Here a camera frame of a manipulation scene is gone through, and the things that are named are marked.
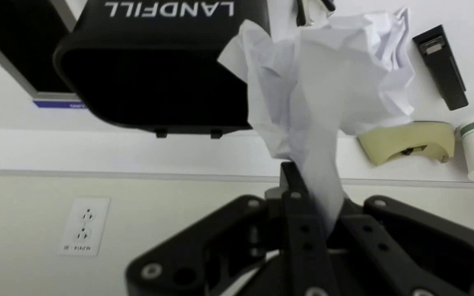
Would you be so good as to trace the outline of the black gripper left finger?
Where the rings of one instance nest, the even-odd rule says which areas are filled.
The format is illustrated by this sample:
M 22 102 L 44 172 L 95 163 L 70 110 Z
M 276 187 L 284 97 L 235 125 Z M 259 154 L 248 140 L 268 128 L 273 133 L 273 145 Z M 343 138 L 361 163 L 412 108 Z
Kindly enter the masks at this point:
M 322 220 L 297 168 L 279 168 L 273 199 L 240 195 L 134 258 L 128 296 L 338 296 Z

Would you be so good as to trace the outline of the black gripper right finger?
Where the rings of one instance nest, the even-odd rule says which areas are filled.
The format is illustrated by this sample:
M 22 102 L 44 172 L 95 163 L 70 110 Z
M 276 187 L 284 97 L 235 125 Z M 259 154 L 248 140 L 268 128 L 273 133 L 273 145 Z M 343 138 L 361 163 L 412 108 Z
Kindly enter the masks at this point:
M 474 296 L 474 230 L 396 199 L 347 199 L 329 245 L 340 296 Z

